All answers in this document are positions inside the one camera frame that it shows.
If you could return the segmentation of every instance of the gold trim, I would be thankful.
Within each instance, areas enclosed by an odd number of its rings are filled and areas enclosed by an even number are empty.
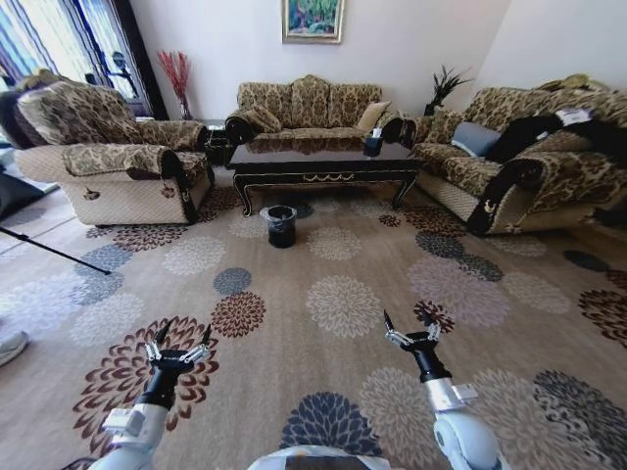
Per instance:
[[[341,44],[344,28],[344,9],[346,0],[338,0],[335,12],[335,34],[306,34],[289,32],[289,0],[281,0],[281,31],[283,44]]]
[[[315,174],[314,176],[311,176],[311,177],[307,177],[306,174],[303,175],[303,179],[305,181],[307,181],[308,183],[311,183],[313,181],[320,181],[320,182],[325,182],[325,181],[331,181],[331,182],[345,181],[346,182],[346,181],[351,181],[354,177],[355,177],[355,175],[353,173],[349,174],[348,176],[344,176],[343,173],[339,173],[337,176],[332,176],[331,173],[326,173],[323,176],[320,176],[319,174]]]

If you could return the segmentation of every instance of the coffee table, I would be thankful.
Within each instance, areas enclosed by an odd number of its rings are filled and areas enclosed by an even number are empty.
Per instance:
[[[384,143],[378,157],[364,155],[361,144],[346,150],[311,151],[311,146],[291,145],[288,142],[287,145],[282,143],[278,151],[266,150],[256,146],[255,141],[239,146],[229,165],[235,169],[233,184],[244,203],[245,216],[252,213],[248,195],[251,186],[320,183],[399,181],[401,187],[393,200],[393,208],[396,210],[415,183],[418,170],[417,161],[401,144]]]

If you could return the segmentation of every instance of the armchair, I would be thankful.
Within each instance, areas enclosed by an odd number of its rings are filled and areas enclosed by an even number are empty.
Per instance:
[[[69,81],[12,103],[0,113],[14,118],[0,122],[16,122],[22,131],[18,166],[29,178],[58,182],[81,222],[196,221],[213,182],[201,122],[138,122],[118,92]],[[25,132],[20,123],[27,124]],[[28,142],[25,135],[36,140]]]

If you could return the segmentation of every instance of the framed painting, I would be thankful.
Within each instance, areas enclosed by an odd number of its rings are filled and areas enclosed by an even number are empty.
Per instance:
[[[283,42],[339,44],[345,0],[281,0]]]

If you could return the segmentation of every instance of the carpet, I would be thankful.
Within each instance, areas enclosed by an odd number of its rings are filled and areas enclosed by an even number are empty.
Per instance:
[[[2,468],[103,454],[100,424],[142,392],[143,344],[169,318],[167,347],[212,322],[213,352],[180,379],[156,468],[244,469],[296,444],[448,468],[384,308],[404,332],[436,318],[441,359],[475,385],[512,468],[627,468],[624,232],[480,239],[417,190],[392,211],[394,190],[255,192],[257,211],[297,209],[287,250],[242,216],[225,170],[192,226],[84,226],[61,192],[16,214],[14,230],[113,274],[0,240],[0,334],[33,339],[0,369]]]

